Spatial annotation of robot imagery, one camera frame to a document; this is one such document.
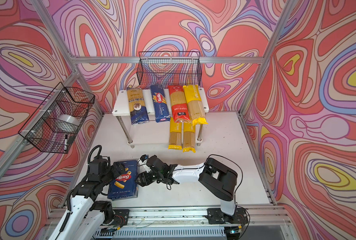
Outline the yellow Pastatime spaghetti bag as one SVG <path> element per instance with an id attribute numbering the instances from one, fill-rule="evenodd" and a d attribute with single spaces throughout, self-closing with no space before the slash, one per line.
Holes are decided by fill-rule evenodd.
<path id="1" fill-rule="evenodd" d="M 182 150 L 182 123 L 170 121 L 169 150 Z"/>
<path id="2" fill-rule="evenodd" d="M 195 126 L 192 123 L 183 124 L 183 152 L 195 153 Z"/>
<path id="3" fill-rule="evenodd" d="M 207 125 L 198 85 L 183 86 L 183 91 L 192 125 Z"/>

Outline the red spaghetti bag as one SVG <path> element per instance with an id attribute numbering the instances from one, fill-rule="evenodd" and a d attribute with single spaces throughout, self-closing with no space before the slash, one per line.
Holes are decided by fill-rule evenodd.
<path id="1" fill-rule="evenodd" d="M 182 86 L 168 86 L 173 119 L 176 123 L 190 123 L 188 106 Z"/>

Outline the blue Barilla rigatoni box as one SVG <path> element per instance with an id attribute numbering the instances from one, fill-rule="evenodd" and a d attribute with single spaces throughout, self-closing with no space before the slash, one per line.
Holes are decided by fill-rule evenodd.
<path id="1" fill-rule="evenodd" d="M 125 167 L 125 173 L 109 185 L 108 199 L 120 200 L 138 197 L 138 161 L 127 160 L 120 162 Z"/>

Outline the blue Ankara spaghetti bag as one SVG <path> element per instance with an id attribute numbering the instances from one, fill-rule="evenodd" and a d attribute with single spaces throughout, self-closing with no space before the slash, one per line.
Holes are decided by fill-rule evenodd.
<path id="1" fill-rule="evenodd" d="M 145 99 L 143 95 L 143 91 L 141 89 L 135 88 L 127 89 L 131 124 L 145 124 L 150 121 L 147 108 L 145 104 Z"/>

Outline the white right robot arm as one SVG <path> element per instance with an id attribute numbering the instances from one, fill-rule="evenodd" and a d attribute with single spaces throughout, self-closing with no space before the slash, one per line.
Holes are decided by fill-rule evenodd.
<path id="1" fill-rule="evenodd" d="M 136 183 L 146 187 L 152 183 L 162 183 L 168 188 L 173 184 L 201 183 L 220 200 L 220 210 L 227 216 L 236 212 L 235 193 L 238 173 L 209 155 L 204 163 L 192 166 L 168 165 L 156 155 L 143 155 L 140 160 L 145 171 L 138 174 Z"/>

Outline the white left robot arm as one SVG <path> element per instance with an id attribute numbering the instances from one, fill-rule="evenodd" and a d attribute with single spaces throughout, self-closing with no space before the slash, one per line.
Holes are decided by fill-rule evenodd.
<path id="1" fill-rule="evenodd" d="M 119 162 L 112 164 L 101 151 L 102 146 L 97 145 L 89 152 L 87 173 L 67 194 L 67 209 L 50 240 L 90 240 L 99 226 L 114 220 L 112 204 L 97 198 L 104 187 L 125 173 L 125 167 Z"/>

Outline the dark blue Barilla spaghetti box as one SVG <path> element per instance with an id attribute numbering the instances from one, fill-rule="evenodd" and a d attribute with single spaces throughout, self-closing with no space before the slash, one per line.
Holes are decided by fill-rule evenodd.
<path id="1" fill-rule="evenodd" d="M 162 85 L 152 85 L 151 94 L 155 109 L 156 122 L 169 122 L 171 120 L 171 116 L 167 105 L 165 91 Z"/>

